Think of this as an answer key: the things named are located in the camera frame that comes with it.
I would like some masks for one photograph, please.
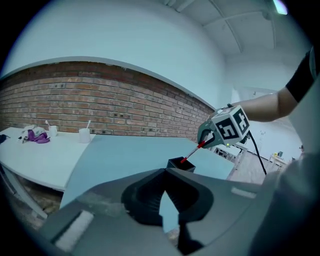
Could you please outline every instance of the black and white cube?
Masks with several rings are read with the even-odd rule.
[[[249,131],[249,121],[241,106],[225,109],[211,120],[225,145],[241,141]]]

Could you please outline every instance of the purple cloth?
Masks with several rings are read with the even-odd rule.
[[[48,143],[50,139],[48,138],[48,135],[43,132],[38,137],[35,137],[35,133],[33,130],[28,130],[28,141],[43,144]]]

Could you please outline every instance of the black shirt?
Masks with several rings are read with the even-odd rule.
[[[316,55],[318,53],[314,50],[315,55],[315,67],[316,74],[319,73],[319,56]],[[310,66],[309,66],[309,57],[310,51],[308,51],[300,62],[297,70],[295,71],[293,77],[286,84],[286,88],[292,94],[297,102],[300,102],[302,98],[306,95],[311,85],[314,83],[314,78],[311,75]]]

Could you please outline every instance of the black sleeve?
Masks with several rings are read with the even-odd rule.
[[[307,52],[293,77],[285,86],[297,102],[301,101],[311,85],[314,83],[309,67],[309,55],[310,52]]]

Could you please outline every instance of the brick wall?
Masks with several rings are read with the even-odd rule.
[[[45,120],[77,133],[186,137],[213,110],[183,91],[146,74],[95,62],[60,62],[15,73],[0,85],[0,128]]]

